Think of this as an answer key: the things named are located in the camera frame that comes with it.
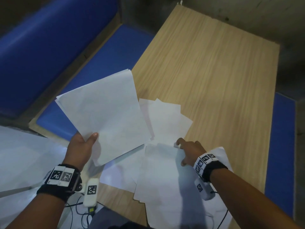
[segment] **wooden table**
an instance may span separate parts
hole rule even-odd
[[[138,98],[181,104],[193,120],[185,139],[223,146],[234,172],[264,192],[278,54],[273,42],[177,5],[132,73]],[[99,202],[146,225],[132,197],[100,184]]]

